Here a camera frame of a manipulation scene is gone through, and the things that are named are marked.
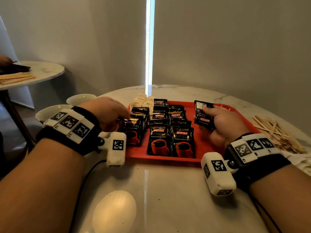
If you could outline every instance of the table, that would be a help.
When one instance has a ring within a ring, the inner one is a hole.
[[[144,86],[124,88],[106,93],[128,106]],[[279,121],[306,146],[311,138],[282,118],[246,101],[222,93],[177,85],[153,85],[152,95],[175,101],[201,100],[223,103],[236,108],[246,118],[254,115]],[[85,172],[105,153],[86,156]],[[194,233],[194,232],[268,232],[248,195],[237,189],[233,195],[214,197],[210,194],[201,168],[191,163],[127,159],[121,168],[108,169],[100,164],[84,187],[73,232],[92,233],[95,206],[108,193],[125,190],[135,199],[137,216],[130,233]]]
[[[35,84],[35,83],[39,83],[39,82],[43,82],[43,81],[55,78],[63,74],[65,72],[65,68],[59,64],[38,62],[38,61],[20,61],[20,62],[17,62],[16,64],[31,67],[30,73],[36,78],[29,79],[23,82],[0,85],[0,101],[2,102],[3,106],[6,108],[6,110],[12,117],[13,121],[16,123],[18,129],[22,133],[23,137],[25,138],[27,147],[29,148],[29,150],[32,150],[33,147],[36,145],[36,141],[30,135],[23,120],[21,119],[13,103],[11,102],[8,89],[28,86],[30,84]]]

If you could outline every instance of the black cable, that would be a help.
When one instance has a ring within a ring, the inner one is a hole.
[[[75,210],[73,211],[73,216],[72,216],[72,220],[71,220],[71,224],[70,224],[70,228],[69,228],[69,233],[72,232],[72,228],[73,228],[73,223],[75,221],[75,218],[76,218],[76,214],[77,214],[77,209],[78,209],[78,205],[79,205],[79,201],[80,201],[80,198],[81,198],[81,194],[82,194],[82,191],[83,191],[83,187],[86,183],[86,180],[87,178],[89,177],[89,175],[91,174],[91,172],[94,170],[94,168],[96,168],[97,165],[99,165],[100,163],[105,163],[107,161],[107,159],[104,159],[104,160],[101,160],[99,162],[97,162],[90,170],[89,172],[87,173],[87,175],[85,176],[83,182],[82,182],[82,185],[80,187],[80,190],[79,190],[79,194],[78,194],[78,198],[77,198],[77,201],[76,201],[76,206],[75,206]]]
[[[275,221],[273,220],[273,218],[270,216],[270,214],[267,212],[267,210],[262,206],[261,203],[259,203],[259,201],[251,194],[251,193],[248,193],[249,196],[251,197],[251,199],[259,205],[259,207],[265,212],[265,214],[267,215],[267,217],[270,219],[270,221],[272,222],[272,224],[274,225],[274,227],[277,229],[277,231],[279,233],[282,233],[282,231],[280,230],[280,228],[277,226],[277,224],[275,223]]]

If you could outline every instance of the red cup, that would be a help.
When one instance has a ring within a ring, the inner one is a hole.
[[[151,149],[154,155],[167,155],[169,148],[166,141],[163,139],[157,139],[151,142]]]
[[[179,142],[175,145],[176,153],[181,158],[193,158],[193,151],[191,145],[188,142]]]
[[[131,144],[131,145],[137,145],[139,142],[139,139],[137,137],[137,132],[130,130],[130,131],[125,131],[126,134],[126,144]]]

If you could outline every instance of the floor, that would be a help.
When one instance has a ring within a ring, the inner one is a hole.
[[[41,123],[35,119],[35,111],[20,105],[15,105],[15,107],[30,133],[35,137],[42,127]],[[1,103],[0,132],[3,136],[6,159],[12,166],[15,166],[23,159],[25,139]]]

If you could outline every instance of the pile of wooden sticks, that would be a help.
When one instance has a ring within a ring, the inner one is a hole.
[[[16,73],[0,75],[0,85],[6,85],[10,83],[18,83],[28,79],[35,78],[35,76],[29,73]]]
[[[294,154],[307,153],[307,150],[288,131],[282,129],[281,125],[277,121],[271,121],[270,119],[262,119],[259,116],[254,116],[251,122],[279,149],[286,150]]]

